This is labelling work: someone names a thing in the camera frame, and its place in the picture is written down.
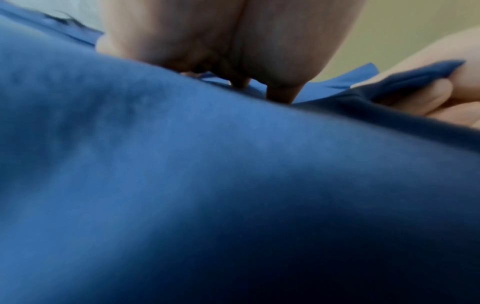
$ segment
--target beige wall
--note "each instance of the beige wall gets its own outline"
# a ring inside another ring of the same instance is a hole
[[[317,80],[369,62],[385,70],[440,37],[475,25],[480,25],[480,0],[369,0],[350,37]]]

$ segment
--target person's hand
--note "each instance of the person's hand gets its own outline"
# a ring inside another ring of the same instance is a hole
[[[329,62],[366,0],[102,0],[101,53],[211,71],[290,103]]]
[[[448,79],[440,79],[407,96],[380,101],[399,111],[480,129],[480,28],[447,36],[390,70],[356,86],[378,82],[391,74],[443,60],[466,63]]]

